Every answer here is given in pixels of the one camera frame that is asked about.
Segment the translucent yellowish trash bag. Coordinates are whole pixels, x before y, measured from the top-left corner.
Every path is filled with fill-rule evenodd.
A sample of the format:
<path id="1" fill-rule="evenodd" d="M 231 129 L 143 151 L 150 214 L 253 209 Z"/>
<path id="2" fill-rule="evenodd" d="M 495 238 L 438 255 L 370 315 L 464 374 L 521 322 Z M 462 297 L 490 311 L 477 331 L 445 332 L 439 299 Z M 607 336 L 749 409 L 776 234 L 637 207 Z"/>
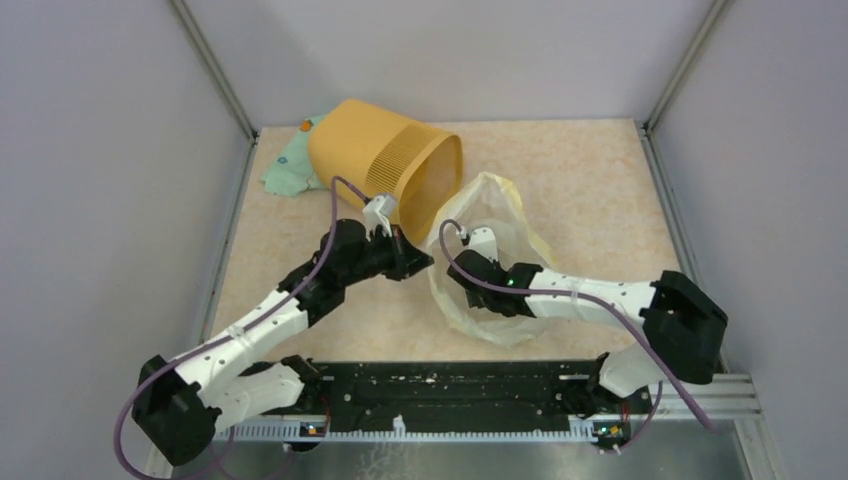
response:
<path id="1" fill-rule="evenodd" d="M 436 213 L 424 250 L 434 258 L 427 270 L 431 295 L 451 328 L 501 347 L 512 347 L 540 336 L 544 319 L 504 317 L 468 305 L 464 290 L 447 274 L 449 263 L 441 249 L 439 226 L 453 219 L 467 230 L 487 227 L 494 233 L 496 253 L 507 269 L 516 262 L 553 268 L 551 247 L 529 226 L 515 184 L 490 172 L 478 174 Z"/>

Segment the orange plastic trash bin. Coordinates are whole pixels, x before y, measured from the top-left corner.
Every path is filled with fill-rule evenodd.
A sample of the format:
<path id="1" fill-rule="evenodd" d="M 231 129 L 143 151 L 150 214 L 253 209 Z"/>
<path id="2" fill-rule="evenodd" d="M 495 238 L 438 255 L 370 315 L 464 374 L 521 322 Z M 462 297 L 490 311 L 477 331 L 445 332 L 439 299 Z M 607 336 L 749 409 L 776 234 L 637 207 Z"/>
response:
<path id="1" fill-rule="evenodd" d="M 340 176 L 369 197 L 392 195 L 398 205 L 391 221 L 414 244 L 426 240 L 463 182 L 457 134 L 354 98 L 311 128 L 307 151 L 324 185 Z"/>

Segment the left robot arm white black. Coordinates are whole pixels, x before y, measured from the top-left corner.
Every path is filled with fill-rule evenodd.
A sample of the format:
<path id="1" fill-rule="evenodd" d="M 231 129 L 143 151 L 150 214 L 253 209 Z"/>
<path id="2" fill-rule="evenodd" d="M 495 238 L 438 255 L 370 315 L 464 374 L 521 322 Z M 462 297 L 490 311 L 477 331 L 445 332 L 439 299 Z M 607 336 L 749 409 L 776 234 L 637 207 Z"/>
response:
<path id="1" fill-rule="evenodd" d="M 357 220 L 336 221 L 309 260 L 224 332 L 170 361 L 150 358 L 139 372 L 132 420 L 181 466 L 244 419 L 289 406 L 314 410 L 317 370 L 298 355 L 273 363 L 264 356 L 339 307 L 348 287 L 378 276 L 403 281 L 433 263 L 395 224 L 367 229 Z"/>

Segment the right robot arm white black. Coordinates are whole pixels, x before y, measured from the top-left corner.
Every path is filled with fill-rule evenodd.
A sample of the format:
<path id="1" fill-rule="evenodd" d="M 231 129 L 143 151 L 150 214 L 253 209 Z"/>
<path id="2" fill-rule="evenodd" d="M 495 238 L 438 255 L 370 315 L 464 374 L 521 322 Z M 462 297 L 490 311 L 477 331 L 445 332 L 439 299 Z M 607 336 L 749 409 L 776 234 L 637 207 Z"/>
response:
<path id="1" fill-rule="evenodd" d="M 449 277 L 463 288 L 472 308 L 507 318 L 576 319 L 627 331 L 635 345 L 603 355 L 586 385 L 594 409 L 612 412 L 638 389 L 667 381 L 704 426 L 712 425 L 686 387 L 712 382 L 728 316 L 683 273 L 665 270 L 650 282 L 600 281 L 539 264 L 504 269 L 470 249 L 449 264 Z"/>

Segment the green patterned cloth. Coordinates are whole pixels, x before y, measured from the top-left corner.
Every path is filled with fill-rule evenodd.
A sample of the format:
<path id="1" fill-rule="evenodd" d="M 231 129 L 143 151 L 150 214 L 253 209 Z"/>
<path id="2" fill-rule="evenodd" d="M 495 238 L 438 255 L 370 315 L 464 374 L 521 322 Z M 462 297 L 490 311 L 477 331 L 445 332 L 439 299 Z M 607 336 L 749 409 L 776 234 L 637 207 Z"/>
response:
<path id="1" fill-rule="evenodd" d="M 325 115 L 308 117 L 301 122 L 293 138 L 261 176 L 269 194 L 296 197 L 309 190 L 326 190 L 317 177 L 308 152 L 308 142 Z"/>

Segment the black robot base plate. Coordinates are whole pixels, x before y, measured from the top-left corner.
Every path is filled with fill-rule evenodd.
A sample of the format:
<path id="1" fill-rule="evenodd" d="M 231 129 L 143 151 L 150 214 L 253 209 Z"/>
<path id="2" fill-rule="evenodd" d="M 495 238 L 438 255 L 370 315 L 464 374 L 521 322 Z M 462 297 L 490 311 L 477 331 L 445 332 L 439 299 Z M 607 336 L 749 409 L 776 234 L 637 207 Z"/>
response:
<path id="1" fill-rule="evenodd" d="M 583 419 L 630 419 L 651 409 L 642 387 L 620 399 L 596 383 L 593 360 L 317 362 L 318 382 L 288 407 L 261 415 L 327 418 L 333 433 L 383 432 L 402 418 L 412 433 L 564 432 Z"/>

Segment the left aluminium frame post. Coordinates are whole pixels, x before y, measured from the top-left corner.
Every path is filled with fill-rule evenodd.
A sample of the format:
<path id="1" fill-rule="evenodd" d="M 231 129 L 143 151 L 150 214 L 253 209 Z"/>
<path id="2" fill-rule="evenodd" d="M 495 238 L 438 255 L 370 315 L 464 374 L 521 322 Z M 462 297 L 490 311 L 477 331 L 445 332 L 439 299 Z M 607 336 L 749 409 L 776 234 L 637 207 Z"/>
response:
<path id="1" fill-rule="evenodd" d="M 168 0 L 167 4 L 228 113 L 242 134 L 254 143 L 258 137 L 257 129 L 249 119 L 190 5 L 184 0 Z"/>

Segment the aluminium frame post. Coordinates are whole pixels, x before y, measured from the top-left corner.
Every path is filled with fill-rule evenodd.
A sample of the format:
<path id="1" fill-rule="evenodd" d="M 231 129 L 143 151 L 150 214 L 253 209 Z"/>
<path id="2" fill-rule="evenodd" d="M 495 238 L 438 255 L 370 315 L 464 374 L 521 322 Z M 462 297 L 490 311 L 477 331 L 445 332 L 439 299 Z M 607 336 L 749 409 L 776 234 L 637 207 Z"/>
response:
<path id="1" fill-rule="evenodd" d="M 258 137 L 257 129 L 249 119 L 190 5 L 184 0 L 168 0 L 167 4 L 228 113 L 242 134 L 254 143 Z"/>
<path id="2" fill-rule="evenodd" d="M 710 8 L 703 21 L 700 23 L 680 61 L 677 63 L 675 70 L 662 90 L 650 115 L 642 124 L 646 137 L 653 135 L 657 130 L 676 96 L 679 94 L 679 91 L 683 88 L 687 78 L 695 68 L 700 56 L 707 49 L 714 32 L 733 4 L 733 0 L 715 0 L 710 3 Z"/>

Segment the right aluminium frame post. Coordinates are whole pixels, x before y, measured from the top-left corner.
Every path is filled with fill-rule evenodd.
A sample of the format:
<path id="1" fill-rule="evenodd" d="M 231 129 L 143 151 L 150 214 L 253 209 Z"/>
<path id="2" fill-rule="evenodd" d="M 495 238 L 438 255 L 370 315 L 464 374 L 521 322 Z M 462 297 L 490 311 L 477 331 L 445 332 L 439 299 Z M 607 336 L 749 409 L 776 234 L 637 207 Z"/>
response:
<path id="1" fill-rule="evenodd" d="M 714 32 L 733 4 L 733 0 L 715 0 L 710 3 L 710 8 L 703 21 L 700 23 L 680 61 L 677 63 L 675 70 L 662 90 L 650 115 L 642 124 L 646 137 L 653 135 L 657 130 L 676 96 L 679 94 L 679 91 L 683 88 L 687 78 L 695 68 L 700 56 L 707 49 Z"/>

